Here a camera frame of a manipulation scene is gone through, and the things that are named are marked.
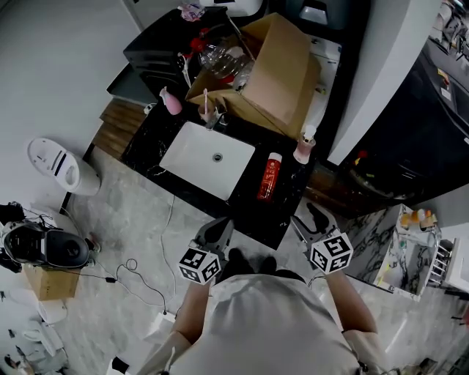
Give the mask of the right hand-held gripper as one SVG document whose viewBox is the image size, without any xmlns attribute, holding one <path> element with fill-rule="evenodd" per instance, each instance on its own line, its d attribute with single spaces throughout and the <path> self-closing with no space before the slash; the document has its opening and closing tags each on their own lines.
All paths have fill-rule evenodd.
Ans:
<svg viewBox="0 0 469 375">
<path fill-rule="evenodd" d="M 306 224 L 296 215 L 291 217 L 291 224 L 302 242 L 313 242 L 307 245 L 304 253 L 310 264 L 323 274 L 343 270 L 350 264 L 353 255 L 353 247 L 345 233 L 336 229 L 330 218 L 311 202 L 306 204 L 314 221 L 315 233 L 327 234 L 324 239 L 313 242 L 314 235 Z"/>
</svg>

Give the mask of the red bottle with white cap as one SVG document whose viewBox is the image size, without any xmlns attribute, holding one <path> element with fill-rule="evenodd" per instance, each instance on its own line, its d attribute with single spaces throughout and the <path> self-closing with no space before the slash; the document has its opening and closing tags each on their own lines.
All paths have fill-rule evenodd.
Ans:
<svg viewBox="0 0 469 375">
<path fill-rule="evenodd" d="M 265 172 L 257 193 L 258 200 L 269 202 L 272 199 L 281 167 L 281 161 L 282 156 L 279 153 L 272 152 L 269 154 Z"/>
</svg>

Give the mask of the person's right forearm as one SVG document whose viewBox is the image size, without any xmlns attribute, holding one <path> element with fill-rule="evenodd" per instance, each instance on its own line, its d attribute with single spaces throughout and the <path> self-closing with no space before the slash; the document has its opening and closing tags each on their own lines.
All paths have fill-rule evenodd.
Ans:
<svg viewBox="0 0 469 375">
<path fill-rule="evenodd" d="M 336 271 L 327 274 L 325 279 L 343 330 L 377 333 L 377 325 L 371 311 L 347 276 L 342 271 Z"/>
</svg>

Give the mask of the pink pump bottle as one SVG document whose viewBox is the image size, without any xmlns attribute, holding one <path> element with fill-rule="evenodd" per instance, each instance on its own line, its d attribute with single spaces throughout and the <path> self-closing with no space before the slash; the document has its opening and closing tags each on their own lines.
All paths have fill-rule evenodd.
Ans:
<svg viewBox="0 0 469 375">
<path fill-rule="evenodd" d="M 314 135 L 317 129 L 313 125 L 306 125 L 304 131 L 300 134 L 298 144 L 293 152 L 293 157 L 300 164 L 306 165 L 309 162 L 311 151 L 316 144 Z"/>
</svg>

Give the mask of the clear plastic bottle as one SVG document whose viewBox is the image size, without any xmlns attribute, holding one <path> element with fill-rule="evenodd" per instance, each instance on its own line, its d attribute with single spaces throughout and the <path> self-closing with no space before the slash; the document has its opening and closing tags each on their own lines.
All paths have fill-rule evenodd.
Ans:
<svg viewBox="0 0 469 375">
<path fill-rule="evenodd" d="M 252 59 L 238 45 L 206 45 L 198 54 L 200 65 L 217 79 L 231 79 L 240 73 Z"/>
</svg>

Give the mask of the person's black left shoe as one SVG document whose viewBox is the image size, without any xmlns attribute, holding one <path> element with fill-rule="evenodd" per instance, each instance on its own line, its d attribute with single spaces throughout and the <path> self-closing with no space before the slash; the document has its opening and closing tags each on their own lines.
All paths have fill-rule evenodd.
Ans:
<svg viewBox="0 0 469 375">
<path fill-rule="evenodd" d="M 235 275 L 250 275 L 254 274 L 253 267 L 249 264 L 247 258 L 243 255 L 240 249 L 232 248 L 228 254 L 228 262 L 224 266 L 219 281 Z"/>
</svg>

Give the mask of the person's black shoe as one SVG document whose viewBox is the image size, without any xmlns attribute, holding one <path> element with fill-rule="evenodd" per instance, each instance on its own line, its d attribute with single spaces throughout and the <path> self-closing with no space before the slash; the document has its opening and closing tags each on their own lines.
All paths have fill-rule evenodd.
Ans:
<svg viewBox="0 0 469 375">
<path fill-rule="evenodd" d="M 254 274 L 253 267 L 249 264 L 247 258 L 243 255 L 240 249 L 232 248 L 228 254 L 228 262 L 224 266 L 219 281 L 235 275 L 250 275 Z"/>
<path fill-rule="evenodd" d="M 263 275 L 275 275 L 276 270 L 276 259 L 273 256 L 268 256 L 262 261 L 258 273 Z"/>
</svg>

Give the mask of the white sink basin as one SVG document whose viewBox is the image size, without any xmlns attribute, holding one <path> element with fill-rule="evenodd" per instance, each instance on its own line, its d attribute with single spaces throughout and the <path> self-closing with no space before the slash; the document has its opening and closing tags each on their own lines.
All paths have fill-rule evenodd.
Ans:
<svg viewBox="0 0 469 375">
<path fill-rule="evenodd" d="M 255 147 L 193 122 L 186 122 L 159 166 L 186 182 L 228 200 Z"/>
</svg>

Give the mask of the black marble vanity table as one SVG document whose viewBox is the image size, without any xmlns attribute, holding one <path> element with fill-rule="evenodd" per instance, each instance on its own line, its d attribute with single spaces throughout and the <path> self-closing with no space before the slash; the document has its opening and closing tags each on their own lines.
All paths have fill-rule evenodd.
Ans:
<svg viewBox="0 0 469 375">
<path fill-rule="evenodd" d="M 216 125 L 215 131 L 252 145 L 255 150 L 240 181 L 227 200 L 216 198 L 172 173 L 159 163 L 185 122 L 204 125 L 194 104 L 184 105 L 182 113 L 172 116 L 166 107 L 157 104 L 142 122 L 128 144 L 121 161 L 148 180 L 174 194 L 213 218 L 229 217 L 239 232 L 272 249 L 277 249 L 295 214 L 316 162 L 311 155 L 308 164 L 300 164 L 292 156 L 297 143 L 279 133 L 237 117 L 227 124 Z M 281 168 L 271 202 L 257 199 L 268 155 L 282 155 Z"/>
</svg>

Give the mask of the person's white shirt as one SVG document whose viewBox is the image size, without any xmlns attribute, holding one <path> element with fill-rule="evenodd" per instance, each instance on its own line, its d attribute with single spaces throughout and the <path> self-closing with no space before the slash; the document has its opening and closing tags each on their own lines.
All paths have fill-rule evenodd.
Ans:
<svg viewBox="0 0 469 375">
<path fill-rule="evenodd" d="M 201 338 L 173 332 L 141 375 L 381 375 L 389 367 L 375 333 L 341 331 L 306 284 L 237 275 L 213 289 Z"/>
</svg>

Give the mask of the black round appliance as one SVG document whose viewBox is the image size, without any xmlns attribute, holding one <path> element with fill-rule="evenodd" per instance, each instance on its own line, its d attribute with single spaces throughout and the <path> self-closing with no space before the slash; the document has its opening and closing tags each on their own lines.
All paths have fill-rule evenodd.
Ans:
<svg viewBox="0 0 469 375">
<path fill-rule="evenodd" d="M 58 268 L 82 268 L 89 260 L 89 247 L 85 240 L 65 231 L 47 231 L 43 250 L 46 263 Z"/>
</svg>

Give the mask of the grey black appliance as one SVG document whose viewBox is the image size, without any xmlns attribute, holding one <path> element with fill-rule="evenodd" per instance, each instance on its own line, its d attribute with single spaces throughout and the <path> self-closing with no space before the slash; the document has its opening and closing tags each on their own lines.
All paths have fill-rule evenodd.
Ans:
<svg viewBox="0 0 469 375">
<path fill-rule="evenodd" d="M 39 224 L 28 220 L 9 222 L 0 231 L 1 246 L 13 261 L 21 264 L 44 264 L 42 246 L 45 233 Z"/>
</svg>

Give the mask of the black drawer cabinet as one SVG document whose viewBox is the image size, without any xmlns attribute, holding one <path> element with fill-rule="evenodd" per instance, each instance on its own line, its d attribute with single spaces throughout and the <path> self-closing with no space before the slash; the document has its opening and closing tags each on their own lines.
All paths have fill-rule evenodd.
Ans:
<svg viewBox="0 0 469 375">
<path fill-rule="evenodd" d="M 191 42 L 231 34 L 226 11 L 226 7 L 207 7 L 198 21 L 187 21 L 182 10 L 171 10 L 140 33 L 124 49 L 124 55 L 155 96 L 167 88 L 184 100 L 202 69 Z"/>
</svg>

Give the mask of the red plastic item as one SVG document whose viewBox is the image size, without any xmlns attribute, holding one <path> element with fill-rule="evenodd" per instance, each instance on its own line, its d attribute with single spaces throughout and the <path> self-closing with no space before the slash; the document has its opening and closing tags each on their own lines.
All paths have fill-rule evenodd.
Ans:
<svg viewBox="0 0 469 375">
<path fill-rule="evenodd" d="M 203 28 L 199 31 L 199 35 L 191 40 L 190 47 L 193 53 L 201 53 L 205 49 L 206 36 L 209 32 L 209 28 Z"/>
</svg>

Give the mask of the grey rounded appliance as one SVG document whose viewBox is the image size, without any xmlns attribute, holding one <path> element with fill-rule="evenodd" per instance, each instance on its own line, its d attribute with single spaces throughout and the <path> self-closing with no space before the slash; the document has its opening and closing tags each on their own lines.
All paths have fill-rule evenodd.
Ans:
<svg viewBox="0 0 469 375">
<path fill-rule="evenodd" d="M 288 16 L 342 30 L 348 24 L 351 0 L 285 0 Z"/>
</svg>

